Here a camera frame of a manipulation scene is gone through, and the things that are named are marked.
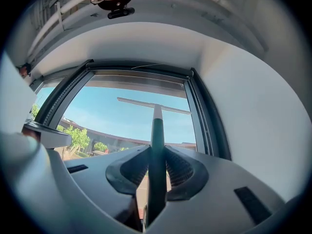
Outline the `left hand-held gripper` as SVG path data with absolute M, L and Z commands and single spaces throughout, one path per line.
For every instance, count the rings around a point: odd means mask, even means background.
M 0 56 L 0 143 L 28 140 L 47 149 L 71 144 L 70 135 L 30 120 L 36 94 L 16 71 L 6 52 Z

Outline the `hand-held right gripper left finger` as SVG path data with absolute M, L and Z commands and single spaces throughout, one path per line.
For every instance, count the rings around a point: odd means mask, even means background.
M 124 151 L 125 156 L 117 158 L 106 168 L 106 178 L 119 193 L 135 195 L 149 167 L 151 146 L 146 145 L 134 151 Z

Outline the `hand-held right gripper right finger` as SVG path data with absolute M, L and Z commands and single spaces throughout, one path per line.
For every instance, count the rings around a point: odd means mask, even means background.
M 206 185 L 209 174 L 201 162 L 171 146 L 165 147 L 165 160 L 171 183 L 167 201 L 189 200 Z

